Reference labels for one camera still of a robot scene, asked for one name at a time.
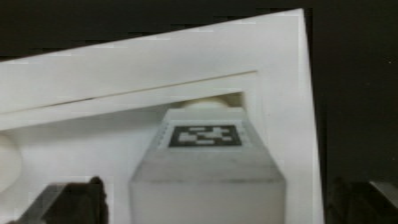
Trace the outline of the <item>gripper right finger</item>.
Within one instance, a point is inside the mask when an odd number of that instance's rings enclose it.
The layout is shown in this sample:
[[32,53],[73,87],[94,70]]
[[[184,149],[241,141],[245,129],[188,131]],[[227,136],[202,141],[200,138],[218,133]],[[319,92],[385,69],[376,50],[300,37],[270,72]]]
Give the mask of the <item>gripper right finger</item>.
[[325,224],[398,224],[398,184],[335,178],[327,188]]

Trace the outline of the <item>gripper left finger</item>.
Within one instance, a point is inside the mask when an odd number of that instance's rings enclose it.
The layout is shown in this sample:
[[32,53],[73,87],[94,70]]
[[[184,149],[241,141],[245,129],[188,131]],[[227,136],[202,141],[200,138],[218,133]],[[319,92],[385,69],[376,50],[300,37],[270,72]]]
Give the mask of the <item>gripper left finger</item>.
[[85,183],[49,184],[23,213],[23,224],[108,224],[105,184],[99,177]]

